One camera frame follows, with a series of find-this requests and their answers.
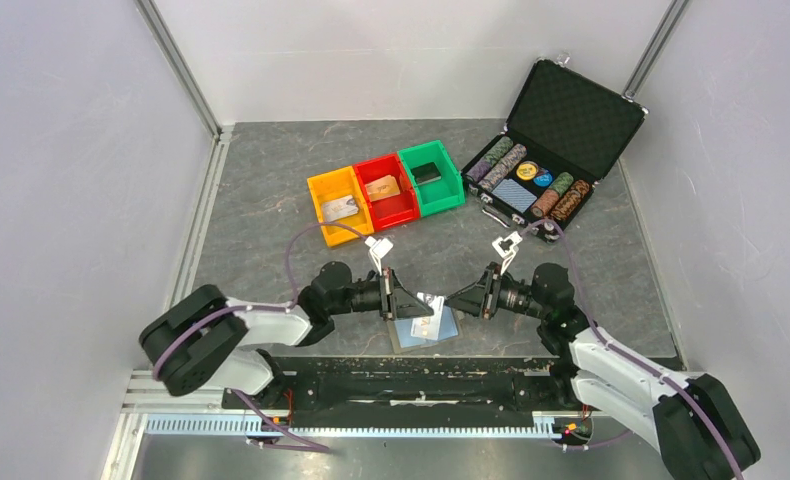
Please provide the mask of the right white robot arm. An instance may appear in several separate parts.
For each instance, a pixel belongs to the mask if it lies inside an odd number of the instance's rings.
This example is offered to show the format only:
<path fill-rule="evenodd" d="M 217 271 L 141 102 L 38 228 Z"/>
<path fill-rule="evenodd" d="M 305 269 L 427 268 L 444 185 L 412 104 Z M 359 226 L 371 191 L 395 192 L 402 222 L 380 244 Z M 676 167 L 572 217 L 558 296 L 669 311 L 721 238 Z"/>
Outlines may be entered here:
<path fill-rule="evenodd" d="M 538 319 L 558 361 L 548 392 L 562 408 L 593 407 L 645 440 L 675 479 L 740 479 L 762 456 L 725 385 L 671 370 L 629 349 L 583 311 L 566 268 L 544 263 L 530 282 L 491 263 L 447 306 L 489 320 L 501 310 Z"/>

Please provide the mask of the red plastic bin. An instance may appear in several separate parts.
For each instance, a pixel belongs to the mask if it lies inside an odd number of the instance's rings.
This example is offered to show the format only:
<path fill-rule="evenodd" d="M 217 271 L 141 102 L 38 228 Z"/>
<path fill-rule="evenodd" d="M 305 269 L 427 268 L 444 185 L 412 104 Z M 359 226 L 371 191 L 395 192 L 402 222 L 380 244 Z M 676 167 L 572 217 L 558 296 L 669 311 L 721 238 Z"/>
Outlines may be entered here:
<path fill-rule="evenodd" d="M 356 163 L 353 169 L 376 231 L 420 218 L 412 182 L 396 153 Z"/>

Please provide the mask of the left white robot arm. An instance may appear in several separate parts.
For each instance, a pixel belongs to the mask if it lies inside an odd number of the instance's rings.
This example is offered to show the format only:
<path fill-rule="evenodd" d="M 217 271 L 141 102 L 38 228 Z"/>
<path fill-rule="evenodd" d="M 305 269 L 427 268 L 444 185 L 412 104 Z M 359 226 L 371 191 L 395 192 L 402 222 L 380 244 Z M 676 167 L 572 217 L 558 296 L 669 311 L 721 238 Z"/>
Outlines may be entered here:
<path fill-rule="evenodd" d="M 355 279 L 347 264 L 329 262 L 295 305 L 243 301 L 202 285 L 145 327 L 138 343 L 153 378 L 171 396 L 214 386 L 239 390 L 268 408 L 283 399 L 285 381 L 263 346 L 313 345 L 334 331 L 335 316 L 361 312 L 394 321 L 430 316 L 433 309 L 391 268 Z"/>

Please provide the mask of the left aluminium frame post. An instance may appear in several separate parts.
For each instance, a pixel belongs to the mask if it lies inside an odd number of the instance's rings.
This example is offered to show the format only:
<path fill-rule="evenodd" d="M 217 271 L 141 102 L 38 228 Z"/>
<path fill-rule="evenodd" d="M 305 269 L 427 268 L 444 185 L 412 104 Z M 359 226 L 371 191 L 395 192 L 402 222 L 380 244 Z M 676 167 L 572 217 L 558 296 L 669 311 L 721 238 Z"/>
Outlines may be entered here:
<path fill-rule="evenodd" d="M 134 3 L 204 127 L 212 137 L 219 137 L 222 133 L 222 126 L 209 106 L 156 2 L 135 0 Z"/>

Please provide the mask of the blue playing card deck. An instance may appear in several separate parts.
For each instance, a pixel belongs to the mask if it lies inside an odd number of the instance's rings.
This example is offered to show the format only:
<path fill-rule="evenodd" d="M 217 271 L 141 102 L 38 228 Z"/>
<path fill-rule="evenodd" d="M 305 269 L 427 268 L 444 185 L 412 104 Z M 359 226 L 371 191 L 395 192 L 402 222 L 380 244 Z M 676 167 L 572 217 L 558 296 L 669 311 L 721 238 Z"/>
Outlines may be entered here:
<path fill-rule="evenodd" d="M 492 194 L 514 211 L 525 213 L 536 202 L 537 196 L 513 179 L 503 179 Z"/>

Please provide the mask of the silver card in yellow bin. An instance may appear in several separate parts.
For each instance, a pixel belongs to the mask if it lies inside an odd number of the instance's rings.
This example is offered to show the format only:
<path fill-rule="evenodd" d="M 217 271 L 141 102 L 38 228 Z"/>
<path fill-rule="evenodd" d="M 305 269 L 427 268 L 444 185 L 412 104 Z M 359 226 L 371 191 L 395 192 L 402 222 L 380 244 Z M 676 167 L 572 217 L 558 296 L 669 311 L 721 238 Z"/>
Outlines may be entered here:
<path fill-rule="evenodd" d="M 346 195 L 334 200 L 327 201 L 322 206 L 323 211 L 328 215 L 353 215 L 359 211 L 356 199 L 351 195 Z"/>

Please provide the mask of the tan card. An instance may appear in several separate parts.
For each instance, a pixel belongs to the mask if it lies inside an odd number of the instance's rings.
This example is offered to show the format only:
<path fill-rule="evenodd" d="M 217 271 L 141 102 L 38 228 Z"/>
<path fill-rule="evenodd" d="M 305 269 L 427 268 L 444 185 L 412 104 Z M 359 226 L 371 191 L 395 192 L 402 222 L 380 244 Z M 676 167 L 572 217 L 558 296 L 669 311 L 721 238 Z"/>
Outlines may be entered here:
<path fill-rule="evenodd" d="M 370 202 L 378 202 L 401 194 L 398 180 L 393 175 L 386 175 L 365 185 Z"/>

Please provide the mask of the brown poker chip row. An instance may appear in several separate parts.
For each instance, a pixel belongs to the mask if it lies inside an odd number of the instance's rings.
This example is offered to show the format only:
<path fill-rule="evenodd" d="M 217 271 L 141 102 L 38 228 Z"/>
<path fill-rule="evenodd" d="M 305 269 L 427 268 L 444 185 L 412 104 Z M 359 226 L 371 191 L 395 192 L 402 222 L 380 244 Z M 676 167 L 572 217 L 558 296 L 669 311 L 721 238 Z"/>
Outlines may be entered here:
<path fill-rule="evenodd" d="M 530 207 L 537 219 L 550 217 L 558 223 L 566 222 L 587 197 L 592 187 L 585 180 L 575 179 L 570 173 L 559 174 Z"/>

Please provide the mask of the blue dealer button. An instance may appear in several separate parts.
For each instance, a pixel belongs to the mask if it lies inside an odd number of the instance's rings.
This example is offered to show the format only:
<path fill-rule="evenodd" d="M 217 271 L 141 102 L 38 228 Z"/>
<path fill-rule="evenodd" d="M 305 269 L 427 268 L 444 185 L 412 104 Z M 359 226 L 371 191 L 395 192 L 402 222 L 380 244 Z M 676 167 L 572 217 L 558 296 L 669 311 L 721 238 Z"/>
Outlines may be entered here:
<path fill-rule="evenodd" d="M 547 188 L 554 180 L 551 172 L 545 170 L 541 171 L 534 179 L 533 182 L 540 188 Z"/>

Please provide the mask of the black poker chip case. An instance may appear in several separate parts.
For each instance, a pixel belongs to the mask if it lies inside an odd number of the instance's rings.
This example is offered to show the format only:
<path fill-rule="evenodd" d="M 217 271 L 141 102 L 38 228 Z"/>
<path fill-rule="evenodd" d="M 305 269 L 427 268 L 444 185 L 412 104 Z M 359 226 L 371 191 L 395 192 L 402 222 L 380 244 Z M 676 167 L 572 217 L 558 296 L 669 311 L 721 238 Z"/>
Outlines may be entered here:
<path fill-rule="evenodd" d="M 519 213 L 492 194 L 469 182 L 466 172 L 502 137 L 527 148 L 527 155 L 504 179 L 513 179 L 537 198 L 546 188 L 533 180 L 517 178 L 515 171 L 523 161 L 533 161 L 554 179 L 570 173 L 592 187 L 583 202 L 566 222 L 566 229 L 580 213 L 596 185 L 604 180 L 620 155 L 630 144 L 648 115 L 634 100 L 575 72 L 551 59 L 539 59 L 530 69 L 507 117 L 502 131 L 490 140 L 461 170 L 465 190 L 480 199 L 495 216 L 516 226 L 527 226 L 541 219 L 529 211 Z"/>

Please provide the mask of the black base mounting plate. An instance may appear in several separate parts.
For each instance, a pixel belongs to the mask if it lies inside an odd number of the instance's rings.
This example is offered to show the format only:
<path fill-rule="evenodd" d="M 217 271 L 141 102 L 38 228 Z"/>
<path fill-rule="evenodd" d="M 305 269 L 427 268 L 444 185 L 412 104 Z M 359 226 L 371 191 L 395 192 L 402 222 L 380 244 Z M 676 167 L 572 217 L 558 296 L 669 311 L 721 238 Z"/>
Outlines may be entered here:
<path fill-rule="evenodd" d="M 524 427 L 534 412 L 582 404 L 539 357 L 288 357 L 251 399 L 294 427 Z"/>

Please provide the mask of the aluminium frame post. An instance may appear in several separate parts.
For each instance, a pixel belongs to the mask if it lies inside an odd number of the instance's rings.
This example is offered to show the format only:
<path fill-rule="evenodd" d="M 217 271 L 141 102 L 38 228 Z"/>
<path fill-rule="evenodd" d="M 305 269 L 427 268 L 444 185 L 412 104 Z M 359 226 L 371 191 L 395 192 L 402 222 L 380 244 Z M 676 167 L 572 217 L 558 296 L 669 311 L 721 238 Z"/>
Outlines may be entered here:
<path fill-rule="evenodd" d="M 209 106 L 156 2 L 135 0 L 134 3 L 204 127 L 212 137 L 219 137 L 222 133 L 222 126 Z"/>
<path fill-rule="evenodd" d="M 638 96 L 690 5 L 690 0 L 670 1 L 625 84 L 625 98 L 634 100 Z"/>

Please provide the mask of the yellow plastic bin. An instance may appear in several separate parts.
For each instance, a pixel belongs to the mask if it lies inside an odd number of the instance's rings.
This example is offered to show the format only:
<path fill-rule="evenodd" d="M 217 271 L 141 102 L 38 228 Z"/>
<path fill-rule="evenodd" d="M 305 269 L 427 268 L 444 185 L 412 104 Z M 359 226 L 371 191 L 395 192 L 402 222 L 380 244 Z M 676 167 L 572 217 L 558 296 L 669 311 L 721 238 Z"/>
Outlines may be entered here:
<path fill-rule="evenodd" d="M 331 170 L 307 179 L 316 217 L 328 247 L 374 232 L 370 210 L 355 170 L 351 166 Z"/>

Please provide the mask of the yellow dealer button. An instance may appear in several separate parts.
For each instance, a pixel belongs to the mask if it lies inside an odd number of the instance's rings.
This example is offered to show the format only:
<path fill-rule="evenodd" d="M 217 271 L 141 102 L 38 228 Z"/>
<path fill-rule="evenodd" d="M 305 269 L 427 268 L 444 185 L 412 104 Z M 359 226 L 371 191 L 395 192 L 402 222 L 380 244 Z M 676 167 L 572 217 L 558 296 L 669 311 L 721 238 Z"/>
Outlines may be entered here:
<path fill-rule="evenodd" d="M 523 161 L 517 166 L 515 174 L 520 180 L 530 181 L 540 174 L 540 167 L 533 161 Z"/>

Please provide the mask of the right aluminium frame post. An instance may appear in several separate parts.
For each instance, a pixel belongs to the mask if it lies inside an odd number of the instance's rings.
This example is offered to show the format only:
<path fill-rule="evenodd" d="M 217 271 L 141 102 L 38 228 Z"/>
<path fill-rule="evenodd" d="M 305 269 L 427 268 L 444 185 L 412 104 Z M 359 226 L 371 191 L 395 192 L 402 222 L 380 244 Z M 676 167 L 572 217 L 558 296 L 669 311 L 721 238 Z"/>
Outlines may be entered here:
<path fill-rule="evenodd" d="M 625 84 L 625 98 L 634 100 L 638 96 L 690 5 L 690 0 L 670 1 Z"/>

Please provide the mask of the green poker chip row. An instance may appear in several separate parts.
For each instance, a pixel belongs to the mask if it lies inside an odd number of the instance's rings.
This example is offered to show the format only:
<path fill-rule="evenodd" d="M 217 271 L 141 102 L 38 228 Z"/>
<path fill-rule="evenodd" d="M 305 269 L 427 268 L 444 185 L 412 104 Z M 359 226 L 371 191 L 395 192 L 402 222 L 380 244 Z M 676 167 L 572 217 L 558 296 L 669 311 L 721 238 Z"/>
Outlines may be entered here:
<path fill-rule="evenodd" d="M 514 141 L 504 136 L 500 138 L 484 155 L 484 163 L 489 169 L 493 168 L 515 145 Z"/>

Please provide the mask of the purple poker chip row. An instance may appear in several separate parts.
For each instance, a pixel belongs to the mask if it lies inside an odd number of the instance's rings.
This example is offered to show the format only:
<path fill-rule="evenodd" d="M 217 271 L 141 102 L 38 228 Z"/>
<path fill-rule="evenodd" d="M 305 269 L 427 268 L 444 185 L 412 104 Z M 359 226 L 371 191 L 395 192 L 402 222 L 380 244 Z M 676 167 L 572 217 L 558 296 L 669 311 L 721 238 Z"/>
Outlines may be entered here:
<path fill-rule="evenodd" d="M 515 144 L 491 169 L 484 163 L 484 155 L 466 172 L 466 179 L 485 191 L 491 191 L 506 177 L 514 166 L 525 158 L 527 148 L 522 144 Z"/>

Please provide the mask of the green plastic bin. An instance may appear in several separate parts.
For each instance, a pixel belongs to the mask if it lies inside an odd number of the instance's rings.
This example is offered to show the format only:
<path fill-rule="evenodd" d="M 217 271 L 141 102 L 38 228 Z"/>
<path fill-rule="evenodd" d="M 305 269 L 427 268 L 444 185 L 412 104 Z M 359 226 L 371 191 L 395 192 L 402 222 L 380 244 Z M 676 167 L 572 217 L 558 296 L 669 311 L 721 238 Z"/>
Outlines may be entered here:
<path fill-rule="evenodd" d="M 422 217 L 465 203 L 460 171 L 440 140 L 399 150 L 397 155 L 412 182 Z"/>

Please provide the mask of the grey card holder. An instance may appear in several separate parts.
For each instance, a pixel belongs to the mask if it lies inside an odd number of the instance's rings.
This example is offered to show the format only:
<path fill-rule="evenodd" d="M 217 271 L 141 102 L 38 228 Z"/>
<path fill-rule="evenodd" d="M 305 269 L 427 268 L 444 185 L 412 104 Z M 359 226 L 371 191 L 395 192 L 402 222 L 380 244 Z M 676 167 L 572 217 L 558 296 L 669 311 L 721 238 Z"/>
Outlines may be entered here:
<path fill-rule="evenodd" d="M 438 327 L 432 328 L 428 322 L 401 319 L 388 324 L 390 341 L 396 354 L 430 348 L 453 340 L 460 334 L 460 316 L 446 308 Z"/>

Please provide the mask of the white patterned credit card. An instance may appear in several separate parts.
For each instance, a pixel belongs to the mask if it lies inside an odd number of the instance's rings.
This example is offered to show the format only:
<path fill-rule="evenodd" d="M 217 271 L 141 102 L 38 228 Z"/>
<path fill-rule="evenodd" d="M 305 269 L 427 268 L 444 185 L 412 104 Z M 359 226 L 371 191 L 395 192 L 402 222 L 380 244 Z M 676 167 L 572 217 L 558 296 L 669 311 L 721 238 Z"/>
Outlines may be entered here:
<path fill-rule="evenodd" d="M 438 341 L 442 329 L 445 298 L 430 293 L 419 292 L 418 298 L 432 310 L 430 315 L 416 317 L 412 320 L 410 334 L 422 340 Z"/>

